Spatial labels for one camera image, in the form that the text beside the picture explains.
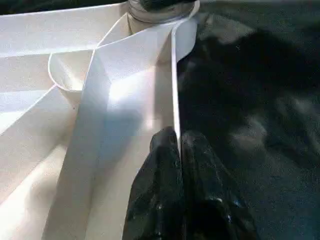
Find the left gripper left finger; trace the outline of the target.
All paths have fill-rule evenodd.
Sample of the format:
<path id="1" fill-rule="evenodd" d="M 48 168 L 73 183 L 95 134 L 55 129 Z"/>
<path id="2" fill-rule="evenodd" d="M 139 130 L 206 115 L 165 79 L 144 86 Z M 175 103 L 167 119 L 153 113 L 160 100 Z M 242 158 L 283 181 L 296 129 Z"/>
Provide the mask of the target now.
<path id="1" fill-rule="evenodd" d="M 185 195 L 175 130 L 155 133 L 149 153 L 131 185 L 124 240 L 183 238 Z"/>

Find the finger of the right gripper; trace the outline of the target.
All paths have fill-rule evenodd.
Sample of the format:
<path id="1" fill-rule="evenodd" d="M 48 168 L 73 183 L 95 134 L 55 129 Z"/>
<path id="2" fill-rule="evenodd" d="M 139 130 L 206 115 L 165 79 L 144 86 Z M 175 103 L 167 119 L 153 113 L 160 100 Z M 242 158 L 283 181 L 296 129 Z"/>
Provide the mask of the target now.
<path id="1" fill-rule="evenodd" d="M 194 3 L 195 0 L 140 0 L 139 3 L 147 11 L 157 11 L 177 4 Z"/>

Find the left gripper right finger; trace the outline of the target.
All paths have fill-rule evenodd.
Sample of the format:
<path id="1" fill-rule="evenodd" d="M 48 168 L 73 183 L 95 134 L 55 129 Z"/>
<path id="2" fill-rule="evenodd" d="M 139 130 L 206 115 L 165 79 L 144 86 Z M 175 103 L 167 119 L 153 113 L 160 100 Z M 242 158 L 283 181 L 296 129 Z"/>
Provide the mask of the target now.
<path id="1" fill-rule="evenodd" d="M 189 240 L 258 239 L 235 179 L 202 133 L 182 135 L 181 163 Z"/>

